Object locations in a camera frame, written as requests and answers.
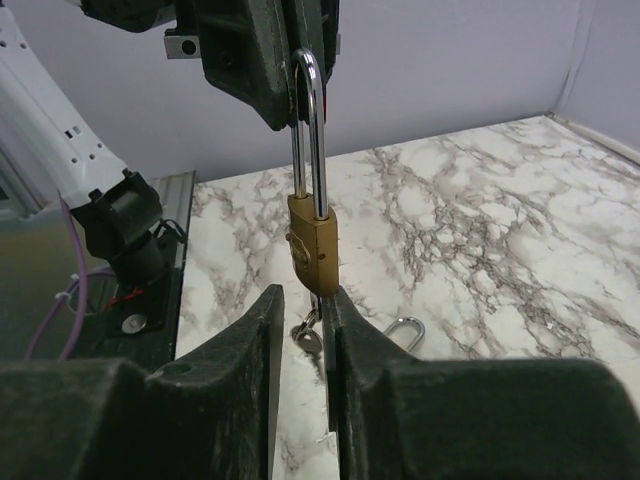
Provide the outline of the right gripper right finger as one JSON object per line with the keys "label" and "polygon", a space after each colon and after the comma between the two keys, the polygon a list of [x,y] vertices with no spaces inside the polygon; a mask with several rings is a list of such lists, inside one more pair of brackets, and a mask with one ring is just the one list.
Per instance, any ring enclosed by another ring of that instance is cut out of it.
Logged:
{"label": "right gripper right finger", "polygon": [[639,418],[585,359],[420,360],[344,291],[322,303],[343,479],[635,479]]}

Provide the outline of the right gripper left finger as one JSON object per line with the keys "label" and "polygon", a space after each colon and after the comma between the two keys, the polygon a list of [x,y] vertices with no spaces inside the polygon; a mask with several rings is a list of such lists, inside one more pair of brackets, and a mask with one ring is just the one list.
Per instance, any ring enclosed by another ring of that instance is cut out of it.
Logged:
{"label": "right gripper left finger", "polygon": [[5,361],[5,479],[268,479],[284,291],[148,372],[125,359]]}

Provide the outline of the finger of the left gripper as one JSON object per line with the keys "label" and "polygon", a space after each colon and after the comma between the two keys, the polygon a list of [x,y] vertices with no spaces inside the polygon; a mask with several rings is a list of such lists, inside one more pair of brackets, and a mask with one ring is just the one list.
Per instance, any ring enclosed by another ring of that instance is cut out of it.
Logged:
{"label": "finger of the left gripper", "polygon": [[332,76],[339,50],[339,0],[297,2],[300,46],[309,49],[322,71],[323,82]]}
{"label": "finger of the left gripper", "polygon": [[279,1],[193,3],[206,80],[252,107],[274,131],[290,115],[289,45]]}

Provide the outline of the keys of padlock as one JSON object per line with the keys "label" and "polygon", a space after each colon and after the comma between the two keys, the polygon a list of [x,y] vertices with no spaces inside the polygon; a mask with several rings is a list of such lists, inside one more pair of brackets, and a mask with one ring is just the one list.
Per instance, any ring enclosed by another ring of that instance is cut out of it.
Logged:
{"label": "keys of padlock", "polygon": [[322,363],[323,340],[315,327],[321,324],[321,299],[310,294],[310,310],[303,321],[291,329],[293,342],[305,353],[311,361],[319,382],[325,383],[325,371]]}

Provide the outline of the small brass padlock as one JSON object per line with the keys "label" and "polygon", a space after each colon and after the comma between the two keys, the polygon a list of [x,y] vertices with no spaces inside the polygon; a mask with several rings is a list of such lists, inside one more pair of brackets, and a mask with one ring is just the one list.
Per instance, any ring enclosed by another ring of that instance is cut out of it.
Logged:
{"label": "small brass padlock", "polygon": [[[294,96],[292,163],[294,191],[288,196],[289,243],[294,271],[311,293],[326,297],[339,287],[338,223],[329,204],[325,152],[325,98],[321,69],[311,50],[293,53],[294,91],[305,91],[306,121]],[[312,190],[307,190],[302,125],[308,125]]]}

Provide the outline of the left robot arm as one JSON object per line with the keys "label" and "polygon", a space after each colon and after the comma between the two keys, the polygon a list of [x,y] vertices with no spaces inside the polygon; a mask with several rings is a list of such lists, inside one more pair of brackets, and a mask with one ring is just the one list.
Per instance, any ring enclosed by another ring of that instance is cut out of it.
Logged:
{"label": "left robot arm", "polygon": [[[141,33],[164,26],[171,59],[197,58],[215,88],[292,133],[294,194],[328,210],[325,92],[335,65],[335,1],[83,1],[88,17]],[[34,154],[85,232],[89,252],[138,287],[164,269],[152,227],[156,191],[92,131],[1,11],[1,115]]]}

